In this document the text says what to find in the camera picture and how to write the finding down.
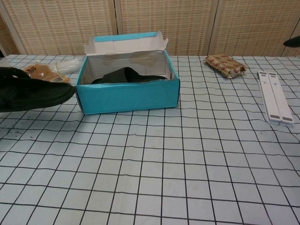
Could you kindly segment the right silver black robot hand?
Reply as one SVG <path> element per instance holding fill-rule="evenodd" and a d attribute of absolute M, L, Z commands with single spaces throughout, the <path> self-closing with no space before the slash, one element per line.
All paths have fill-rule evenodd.
<path fill-rule="evenodd" d="M 284 42 L 284 46 L 290 48 L 298 48 L 300 47 L 300 36 L 293 37 Z"/>

